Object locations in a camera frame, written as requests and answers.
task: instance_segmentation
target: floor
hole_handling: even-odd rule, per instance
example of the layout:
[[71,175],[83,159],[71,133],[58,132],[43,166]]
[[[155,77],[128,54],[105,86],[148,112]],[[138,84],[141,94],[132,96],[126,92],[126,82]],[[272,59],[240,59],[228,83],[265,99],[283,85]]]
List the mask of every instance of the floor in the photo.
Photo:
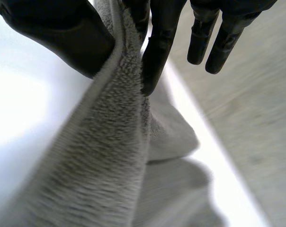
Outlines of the floor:
[[271,223],[286,227],[286,0],[245,29],[217,75],[205,72],[206,59],[187,63],[193,21],[187,3],[171,61]]

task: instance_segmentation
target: terry cloth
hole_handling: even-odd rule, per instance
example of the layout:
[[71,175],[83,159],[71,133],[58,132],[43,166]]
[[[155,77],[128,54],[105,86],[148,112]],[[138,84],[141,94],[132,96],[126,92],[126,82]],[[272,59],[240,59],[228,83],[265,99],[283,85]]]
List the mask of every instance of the terry cloth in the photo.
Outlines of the terry cloth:
[[211,219],[205,173],[178,159],[197,147],[192,128],[161,81],[150,100],[140,92],[129,10],[119,0],[96,7],[115,48],[0,227],[185,227],[204,221],[200,208]]

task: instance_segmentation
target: gray floor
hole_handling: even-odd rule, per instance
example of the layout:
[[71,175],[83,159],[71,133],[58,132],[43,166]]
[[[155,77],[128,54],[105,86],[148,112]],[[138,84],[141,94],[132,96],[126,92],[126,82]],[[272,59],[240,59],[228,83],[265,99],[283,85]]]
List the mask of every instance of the gray floor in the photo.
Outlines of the gray floor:
[[206,59],[187,63],[193,21],[188,2],[170,57],[273,225],[286,227],[286,0],[245,29],[217,75]]

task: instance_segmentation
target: white surface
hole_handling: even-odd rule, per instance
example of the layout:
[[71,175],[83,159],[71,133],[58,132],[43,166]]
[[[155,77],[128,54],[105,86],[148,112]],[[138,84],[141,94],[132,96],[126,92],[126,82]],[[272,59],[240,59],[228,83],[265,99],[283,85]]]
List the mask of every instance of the white surface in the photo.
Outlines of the white surface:
[[269,227],[263,211],[169,60],[164,75],[175,107],[193,127],[200,141],[199,149],[185,159],[201,163],[211,171],[213,181],[210,196],[213,207],[225,217],[229,227]]

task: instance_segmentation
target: gray towel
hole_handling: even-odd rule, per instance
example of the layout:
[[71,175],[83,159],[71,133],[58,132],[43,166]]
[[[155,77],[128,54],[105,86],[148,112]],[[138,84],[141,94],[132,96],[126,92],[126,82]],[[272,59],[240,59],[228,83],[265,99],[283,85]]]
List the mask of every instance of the gray towel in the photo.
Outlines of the gray towel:
[[129,10],[119,0],[103,0],[97,8],[115,48],[30,179],[1,211],[0,227],[129,227],[140,209],[148,160],[174,159],[197,146],[161,85],[151,101],[141,95],[140,45]]

